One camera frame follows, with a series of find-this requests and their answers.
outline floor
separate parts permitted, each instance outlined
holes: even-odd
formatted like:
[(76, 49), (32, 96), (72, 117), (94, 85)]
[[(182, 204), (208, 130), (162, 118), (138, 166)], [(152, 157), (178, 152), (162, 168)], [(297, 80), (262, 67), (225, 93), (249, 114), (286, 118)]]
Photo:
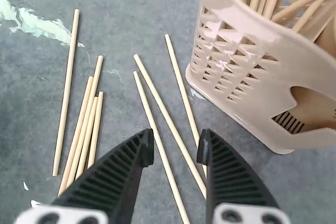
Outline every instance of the floor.
[[(56, 197), (61, 175), (51, 176), (75, 8), (81, 10), (63, 170), (87, 77), (105, 56), (98, 156), (149, 127), (132, 71), (133, 54), (146, 65), (195, 158), (164, 34), (169, 33), (184, 73), (191, 56), (198, 0), (0, 0), (0, 222)], [(210, 128), (236, 148), (261, 176), (292, 223), (334, 223), (336, 148), (272, 153), (187, 86), (199, 129)], [(205, 222), (205, 200), (151, 95), (149, 100), (191, 220)], [(133, 223), (182, 223), (158, 151), (143, 172)]]

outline bundle of sticks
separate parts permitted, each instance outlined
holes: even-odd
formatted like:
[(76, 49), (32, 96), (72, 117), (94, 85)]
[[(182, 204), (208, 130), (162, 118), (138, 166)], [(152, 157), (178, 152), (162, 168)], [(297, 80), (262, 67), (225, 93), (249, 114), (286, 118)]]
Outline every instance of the bundle of sticks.
[[(56, 142), (54, 166), (52, 169), (53, 176), (58, 175), (59, 163), (61, 158), (61, 151), (63, 145), (69, 96), (70, 96), (72, 67), (74, 64), (73, 60), (77, 45), (78, 22), (79, 22), (79, 10), (76, 9), (74, 13), (74, 21), (72, 23), (65, 88), (63, 94), (63, 102), (62, 102), (59, 129)], [(100, 55), (98, 56), (96, 69), (94, 71), (93, 77), (89, 76), (88, 78), (88, 82), (84, 92), (83, 102), (80, 108), (75, 133), (72, 139), (72, 144), (70, 147), (58, 195), (63, 193), (63, 191), (65, 191), (65, 189), (69, 187), (71, 183), (83, 173), (89, 148), (90, 152), (87, 165), (88, 168), (95, 161), (94, 158), (96, 155), (98, 131), (99, 131), (100, 117), (103, 103), (103, 92), (100, 91), (99, 95), (96, 96), (96, 91), (102, 62), (103, 62), (103, 56)]]
[(265, 18), (284, 25), (311, 41), (318, 38), (336, 13), (336, 0), (297, 0), (284, 8), (279, 8), (279, 3), (285, 0), (242, 1)]

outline screw hole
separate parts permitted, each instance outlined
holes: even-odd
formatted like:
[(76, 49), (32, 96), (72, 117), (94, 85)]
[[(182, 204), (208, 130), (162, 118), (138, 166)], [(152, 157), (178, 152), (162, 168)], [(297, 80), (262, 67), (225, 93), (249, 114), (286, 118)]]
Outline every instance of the screw hole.
[(263, 215), (262, 218), (265, 224), (282, 224), (282, 222), (280, 221), (278, 217), (271, 215), (271, 214)]
[(98, 220), (95, 217), (87, 217), (81, 220), (79, 224), (98, 224)]
[(44, 215), (38, 222), (38, 224), (56, 224), (59, 219), (58, 214), (52, 212)]
[(242, 217), (240, 214), (233, 210), (225, 210), (222, 212), (222, 219), (231, 223), (241, 223)]

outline white paint stain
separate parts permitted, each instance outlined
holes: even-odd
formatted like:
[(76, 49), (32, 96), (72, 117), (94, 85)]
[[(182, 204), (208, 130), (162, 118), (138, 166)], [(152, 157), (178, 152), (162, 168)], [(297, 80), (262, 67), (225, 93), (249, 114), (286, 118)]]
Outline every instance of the white paint stain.
[(26, 190), (26, 191), (29, 191), (29, 188), (28, 186), (26, 185), (26, 182), (23, 181), (23, 188)]
[(12, 6), (8, 0), (0, 0), (0, 25), (3, 21), (14, 22), (16, 26), (9, 28), (13, 33), (20, 30), (35, 37), (44, 36), (58, 40), (62, 45), (70, 44), (71, 33), (61, 20), (43, 20), (33, 12), (32, 9)]
[(104, 70), (103, 72), (114, 74), (114, 75), (118, 76), (119, 80), (121, 81), (121, 77), (120, 77), (119, 71), (117, 69)]
[(42, 205), (40, 202), (38, 202), (38, 201), (36, 201), (36, 200), (34, 200), (34, 199), (32, 199), (31, 201), (30, 201), (30, 204), (31, 204), (31, 206), (34, 208), (34, 207), (38, 207), (39, 205)]
[(190, 88), (190, 92), (191, 92), (191, 95), (193, 97), (197, 97), (197, 98), (200, 98), (200, 99), (206, 101), (206, 99), (200, 93), (198, 93), (196, 90), (194, 90), (193, 88)]

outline plastic basket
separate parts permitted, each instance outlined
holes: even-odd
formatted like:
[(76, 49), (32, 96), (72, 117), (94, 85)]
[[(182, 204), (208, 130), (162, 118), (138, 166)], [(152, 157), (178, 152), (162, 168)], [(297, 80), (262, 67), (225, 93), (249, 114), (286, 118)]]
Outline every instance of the plastic basket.
[(186, 78), (275, 153), (336, 143), (336, 59), (240, 0), (201, 0)]

